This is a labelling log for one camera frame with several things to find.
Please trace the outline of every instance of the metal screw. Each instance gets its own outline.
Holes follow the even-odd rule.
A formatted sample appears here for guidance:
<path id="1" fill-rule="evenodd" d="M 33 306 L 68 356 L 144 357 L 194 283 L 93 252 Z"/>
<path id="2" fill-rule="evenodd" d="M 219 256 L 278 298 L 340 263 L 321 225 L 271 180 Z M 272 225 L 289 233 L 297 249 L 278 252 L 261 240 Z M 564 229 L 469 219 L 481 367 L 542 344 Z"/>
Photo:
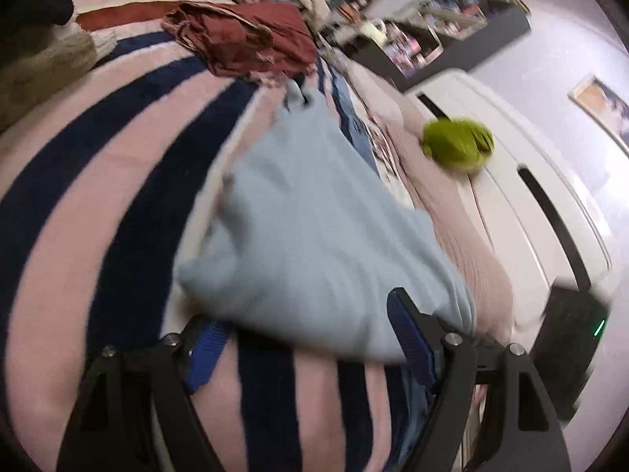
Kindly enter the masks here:
<path id="1" fill-rule="evenodd" d="M 447 342 L 451 346 L 458 346 L 463 342 L 463 337 L 461 337 L 459 334 L 447 334 L 445 336 L 445 342 Z"/>
<path id="2" fill-rule="evenodd" d="M 517 342 L 514 342 L 513 344 L 509 345 L 509 351 L 517 357 L 521 357 L 523 356 L 524 353 L 526 353 L 524 346 L 521 344 L 518 344 Z"/>
<path id="3" fill-rule="evenodd" d="M 101 351 L 101 355 L 105 358 L 112 358 L 112 356 L 114 356 L 116 354 L 116 348 L 114 348 L 114 346 L 105 346 L 103 348 L 103 351 Z"/>
<path id="4" fill-rule="evenodd" d="M 162 342 L 166 346 L 176 346 L 177 344 L 179 344 L 179 334 L 168 334 L 164 336 Z"/>

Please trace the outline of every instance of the navy stripe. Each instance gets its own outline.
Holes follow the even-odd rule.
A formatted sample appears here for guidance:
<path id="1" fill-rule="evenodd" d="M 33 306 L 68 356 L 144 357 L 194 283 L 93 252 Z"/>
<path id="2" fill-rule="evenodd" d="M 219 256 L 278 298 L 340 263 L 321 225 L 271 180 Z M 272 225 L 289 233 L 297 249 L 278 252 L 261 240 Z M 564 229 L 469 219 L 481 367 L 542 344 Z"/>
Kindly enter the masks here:
<path id="1" fill-rule="evenodd" d="M 148 34 L 142 34 L 135 37 L 128 37 L 127 39 L 120 39 L 116 44 L 114 50 L 109 55 L 100 59 L 94 65 L 93 69 L 105 65 L 112 60 L 119 58 L 120 56 L 128 55 L 137 50 L 154 46 L 155 44 L 161 44 L 162 42 L 174 41 L 174 37 L 166 32 L 151 32 Z"/>
<path id="2" fill-rule="evenodd" d="M 24 263 L 52 209 L 92 157 L 131 119 L 182 81 L 204 69 L 203 62 L 193 56 L 137 78 L 74 119 L 18 175 L 0 202 L 2 364 L 9 314 Z M 1 375 L 0 409 L 6 413 L 4 367 L 1 368 Z"/>
<path id="3" fill-rule="evenodd" d="M 362 472 L 373 447 L 373 423 L 367 397 L 365 366 L 338 362 L 337 370 L 345 426 L 345 472 Z"/>
<path id="4" fill-rule="evenodd" d="M 306 75 L 303 73 L 298 73 L 295 75 L 293 80 L 295 80 L 299 87 L 302 88 L 304 86 L 304 83 L 306 83 Z"/>
<path id="5" fill-rule="evenodd" d="M 387 379 L 391 410 L 391 452 L 385 466 L 385 470 L 389 470 L 390 467 L 399 463 L 402 444 L 408 431 L 408 406 L 399 366 L 386 366 L 384 374 Z"/>
<path id="6" fill-rule="evenodd" d="M 323 70 L 323 60 L 320 56 L 316 58 L 316 72 L 319 78 L 319 92 L 325 95 L 325 71 Z"/>
<path id="7" fill-rule="evenodd" d="M 350 134 L 350 119 L 349 119 L 349 116 L 347 115 L 347 112 L 345 112 L 345 109 L 343 108 L 343 104 L 341 103 L 341 100 L 338 96 L 339 81 L 338 81 L 337 70 L 334 69 L 329 63 L 328 63 L 328 69 L 329 69 L 329 72 L 332 73 L 332 99 L 334 100 L 334 106 L 336 107 L 337 112 L 339 116 L 341 117 L 341 133 L 345 135 L 345 138 L 347 138 L 349 143 L 351 143 L 351 145 L 353 146 L 353 140 L 351 139 L 351 134 Z"/>
<path id="8" fill-rule="evenodd" d="M 240 412 L 251 472 L 301 472 L 292 349 L 238 330 Z"/>
<path id="9" fill-rule="evenodd" d="M 258 85 L 235 80 L 177 137 L 122 219 L 103 261 L 87 353 L 152 345 L 171 291 L 172 261 L 195 197 Z"/>

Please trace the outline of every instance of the blue gripper pad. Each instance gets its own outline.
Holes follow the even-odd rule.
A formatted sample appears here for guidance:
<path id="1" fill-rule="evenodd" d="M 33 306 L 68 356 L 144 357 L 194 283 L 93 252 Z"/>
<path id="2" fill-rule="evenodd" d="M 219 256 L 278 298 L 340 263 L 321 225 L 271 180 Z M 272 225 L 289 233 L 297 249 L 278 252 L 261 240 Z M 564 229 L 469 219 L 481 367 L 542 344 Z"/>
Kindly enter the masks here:
<path id="1" fill-rule="evenodd" d="M 190 351 L 190 369 L 184 380 L 189 392 L 196 392 L 210 381 L 223 348 L 229 339 L 231 325 L 212 321 L 200 334 Z"/>
<path id="2" fill-rule="evenodd" d="M 441 336 L 445 333 L 432 316 L 417 310 L 403 288 L 389 293 L 387 314 L 413 378 L 434 391 L 443 374 Z"/>

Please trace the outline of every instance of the maroon cloth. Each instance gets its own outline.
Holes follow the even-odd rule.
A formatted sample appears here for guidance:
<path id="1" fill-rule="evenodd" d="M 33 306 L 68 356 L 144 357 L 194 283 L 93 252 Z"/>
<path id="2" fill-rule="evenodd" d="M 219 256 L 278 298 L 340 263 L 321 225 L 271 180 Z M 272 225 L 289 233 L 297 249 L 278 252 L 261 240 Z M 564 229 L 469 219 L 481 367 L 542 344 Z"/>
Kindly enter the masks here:
<path id="1" fill-rule="evenodd" d="M 216 76 L 309 72 L 316 47 L 293 4 L 181 4 L 162 21 Z"/>

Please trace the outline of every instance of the bed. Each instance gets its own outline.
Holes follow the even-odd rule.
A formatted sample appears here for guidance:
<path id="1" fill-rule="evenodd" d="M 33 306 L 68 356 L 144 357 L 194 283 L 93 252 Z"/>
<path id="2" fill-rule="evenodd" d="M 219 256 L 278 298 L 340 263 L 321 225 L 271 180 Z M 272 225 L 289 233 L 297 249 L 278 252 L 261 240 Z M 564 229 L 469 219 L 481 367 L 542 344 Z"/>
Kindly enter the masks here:
<path id="1" fill-rule="evenodd" d="M 173 268 L 199 253 L 223 172 L 265 132 L 284 98 L 281 87 L 213 77 L 162 31 L 160 19 L 182 1 L 228 2 L 74 0 L 78 23 L 88 31 L 113 30 L 117 47 L 85 78 L 0 136 L 1 408 L 26 454 L 45 472 L 55 468 L 86 361 L 106 345 L 150 345 L 181 331 L 199 312 L 173 281 Z M 343 77 L 324 59 L 318 60 L 316 75 L 302 82 L 325 95 L 341 129 L 347 122 L 364 125 L 380 178 L 408 207 L 421 200 L 421 180 L 403 179 L 401 149 L 383 130 L 394 133 L 409 122 L 420 129 L 435 116 L 435 107 L 449 116 L 474 116 L 495 129 L 496 158 L 472 181 L 428 167 L 449 193 L 455 186 L 452 204 L 465 213 L 458 211 L 456 225 L 475 229 L 473 236 L 467 233 L 471 241 L 465 246 L 482 249 L 482 259 L 475 260 L 491 271 L 491 281 L 483 284 L 481 278 L 477 286 L 492 289 L 495 296 L 480 302 L 490 305 L 479 310 L 488 329 L 506 340 L 515 330 L 516 340 L 530 347 L 554 277 L 578 281 L 542 209 L 524 189 L 518 165 L 526 165 L 557 206 L 592 283 L 611 293 L 618 259 L 605 221 L 559 156 L 549 153 L 551 147 L 512 109 L 458 72 L 429 80 L 406 98 L 388 93 L 386 103 L 379 82 L 348 79 L 350 109 L 338 98 Z M 416 92 L 432 101 L 432 109 Z M 413 141 L 404 133 L 401 129 L 396 136 Z M 407 161 L 410 168 L 414 162 Z M 443 211 L 435 197 L 422 203 L 429 213 L 433 206 Z M 454 227 L 448 222 L 438 227 L 444 246 L 459 247 Z M 521 250 L 521 264 L 511 261 L 513 247 Z M 460 261 L 464 268 L 465 259 Z M 516 324 L 505 329 L 511 314 L 509 282 Z M 492 309 L 496 304 L 501 304 L 498 311 Z M 247 339 L 261 346 L 259 337 Z M 301 449 L 304 470 L 343 470 L 348 456 L 357 460 L 356 470 L 395 466 L 408 444 L 402 440 L 409 433 L 402 435 L 400 428 L 408 430 L 412 419 L 405 415 L 398 367 L 337 362 L 263 345 L 283 357 L 274 362 L 284 367 L 279 372 L 294 369 L 282 392 L 294 400 L 301 444 L 293 445 Z M 294 360 L 288 366 L 287 353 Z M 254 460 L 245 450 L 246 427 L 239 415 L 245 394 L 237 354 L 237 343 L 229 342 L 219 374 L 193 396 L 228 471 L 247 470 Z M 360 402 L 350 403 L 351 424 L 345 411 L 351 400 L 339 392 L 339 375 L 359 381 Z M 318 396 L 314 403 L 312 396 Z M 258 459 L 271 451 L 260 451 Z M 290 467 L 296 458 L 285 459 Z M 163 460 L 166 466 L 167 457 Z"/>

